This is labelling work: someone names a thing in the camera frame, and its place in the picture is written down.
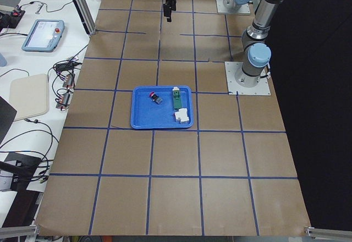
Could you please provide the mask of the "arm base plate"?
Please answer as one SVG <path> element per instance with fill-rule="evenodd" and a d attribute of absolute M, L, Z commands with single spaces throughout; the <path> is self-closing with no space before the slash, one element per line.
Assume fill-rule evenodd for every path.
<path fill-rule="evenodd" d="M 235 0 L 216 0 L 218 14 L 227 15 L 250 15 L 250 7 L 248 3 L 238 5 Z"/>
<path fill-rule="evenodd" d="M 228 93 L 230 95 L 270 96 L 268 79 L 259 76 L 248 76 L 243 72 L 242 62 L 225 62 Z"/>

